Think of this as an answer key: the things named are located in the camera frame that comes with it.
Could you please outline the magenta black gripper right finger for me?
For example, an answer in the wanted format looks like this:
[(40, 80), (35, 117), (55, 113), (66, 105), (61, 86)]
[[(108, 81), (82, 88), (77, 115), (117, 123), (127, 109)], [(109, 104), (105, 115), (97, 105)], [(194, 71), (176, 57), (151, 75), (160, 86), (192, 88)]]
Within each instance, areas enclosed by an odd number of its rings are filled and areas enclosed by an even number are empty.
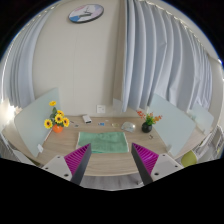
[(151, 177), (151, 173), (158, 160), (159, 155), (136, 143), (132, 144), (131, 153), (138, 168), (143, 184), (148, 185), (152, 183), (153, 180)]

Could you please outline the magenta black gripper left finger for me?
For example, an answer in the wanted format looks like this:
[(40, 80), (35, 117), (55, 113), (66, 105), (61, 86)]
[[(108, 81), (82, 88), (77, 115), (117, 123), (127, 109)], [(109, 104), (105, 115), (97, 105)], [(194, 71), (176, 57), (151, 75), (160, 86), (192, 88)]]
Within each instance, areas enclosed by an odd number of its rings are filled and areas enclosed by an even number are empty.
[(64, 157), (65, 162), (72, 174), (71, 182), (74, 184), (79, 185), (81, 183), (91, 153), (91, 145), (87, 144)]

